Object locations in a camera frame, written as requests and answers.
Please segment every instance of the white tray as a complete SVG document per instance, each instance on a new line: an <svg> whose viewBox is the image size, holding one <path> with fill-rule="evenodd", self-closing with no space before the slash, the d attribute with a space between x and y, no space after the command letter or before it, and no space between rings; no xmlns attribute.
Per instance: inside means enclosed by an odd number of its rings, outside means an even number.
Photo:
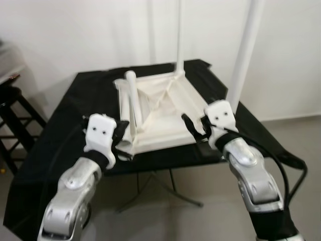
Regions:
<svg viewBox="0 0 321 241"><path fill-rule="evenodd" d="M135 78L133 71L126 76ZM136 88L131 90L133 81ZM208 105L184 73L118 79L114 83L119 93L120 118L130 122L118 149L135 155L195 143L181 118L183 113L192 119L198 132L204 133L200 117Z"/></svg>

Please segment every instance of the black table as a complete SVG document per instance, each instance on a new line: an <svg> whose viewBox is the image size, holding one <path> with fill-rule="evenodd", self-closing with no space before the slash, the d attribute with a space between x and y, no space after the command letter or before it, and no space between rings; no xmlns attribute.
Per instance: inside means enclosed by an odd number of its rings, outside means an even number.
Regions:
<svg viewBox="0 0 321 241"><path fill-rule="evenodd" d="M227 91L209 67L202 60L186 61L184 65L187 79L207 103L224 99ZM118 104L115 104L117 91L113 85L115 79L123 78L128 70L142 77L174 69L174 64L167 63L77 74L11 184L4 225L22 240L36 239L46 206L56 193L59 177L74 165L85 145L80 130L65 141L70 131L82 121L82 115L105 113L119 119ZM289 162L296 158L241 103L235 118L240 132L273 151L281 161ZM132 162L117 162L104 174L109 176L219 162L222 162L221 154L212 151L207 143L201 143L139 154Z"/></svg>

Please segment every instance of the white rod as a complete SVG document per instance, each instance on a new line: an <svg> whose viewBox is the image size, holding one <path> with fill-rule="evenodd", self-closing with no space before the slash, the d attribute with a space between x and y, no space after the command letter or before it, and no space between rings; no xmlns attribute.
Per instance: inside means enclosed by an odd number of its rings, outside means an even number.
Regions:
<svg viewBox="0 0 321 241"><path fill-rule="evenodd" d="M177 35L177 63L176 63L176 74L181 74L184 72L184 55L183 55L183 4L184 0L178 0L179 6L178 6L178 35Z"/></svg>
<svg viewBox="0 0 321 241"><path fill-rule="evenodd" d="M240 101L243 84L263 14L264 3L265 0L251 0L242 41L237 54L230 87L226 96L226 99L230 102L234 113L236 112Z"/></svg>
<svg viewBox="0 0 321 241"><path fill-rule="evenodd" d="M121 92L121 107L120 107L120 119L123 121L130 121L130 107L129 107L129 95L127 91ZM127 126L122 141L127 145L132 144L132 137L130 134L130 124Z"/></svg>
<svg viewBox="0 0 321 241"><path fill-rule="evenodd" d="M156 64L156 47L155 47L155 24L153 14L153 1L147 0L147 20L149 36L149 60L151 64Z"/></svg>
<svg viewBox="0 0 321 241"><path fill-rule="evenodd" d="M134 116L137 128L142 125L141 110L138 99L138 91L136 87L136 74L130 70L125 73L126 79L129 83L130 99L134 109Z"/></svg>

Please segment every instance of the metal table leg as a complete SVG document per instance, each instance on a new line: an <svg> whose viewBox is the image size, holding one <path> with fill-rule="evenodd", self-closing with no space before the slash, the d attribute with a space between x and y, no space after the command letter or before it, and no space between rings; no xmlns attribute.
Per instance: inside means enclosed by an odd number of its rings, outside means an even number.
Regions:
<svg viewBox="0 0 321 241"><path fill-rule="evenodd" d="M124 205L122 205L120 208L118 208L116 210L116 212L123 212L125 211L126 209L130 208L133 203L136 201L136 199L138 199L138 197L142 194L143 190L145 190L147 184L151 181L151 179L155 180L163 189L165 189L167 192L169 192L171 195L183 200L183 201L186 201L190 204L193 204L197 207L203 207L204 204L201 203L201 202L198 202L198 201L195 201L195 200L192 200L188 197L185 197L181 194L179 194L176 190L176 185L175 185L175 182L174 182L174 177L173 177L173 173L172 173L172 170L170 169L170 176L171 176L171 181L172 181L172 186L173 186L173 189L171 189L170 187L168 187L166 185L166 183L164 183L162 180L160 180L158 177L157 177L157 174L156 172L152 172L150 174L150 176L148 177L147 181L144 183L143 187L140 189L139 188L139 175L137 173L137 194L131 199L129 200L127 203L125 203Z"/></svg>

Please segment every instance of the white wall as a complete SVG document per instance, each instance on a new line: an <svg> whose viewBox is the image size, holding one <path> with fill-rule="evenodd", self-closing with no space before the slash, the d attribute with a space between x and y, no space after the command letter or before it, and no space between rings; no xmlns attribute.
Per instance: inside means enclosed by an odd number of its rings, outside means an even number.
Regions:
<svg viewBox="0 0 321 241"><path fill-rule="evenodd" d="M249 0L186 0L185 59L228 85ZM320 0L267 0L241 100L260 119L321 113ZM0 37L19 82L50 116L79 71L175 60L175 0L2 0Z"/></svg>

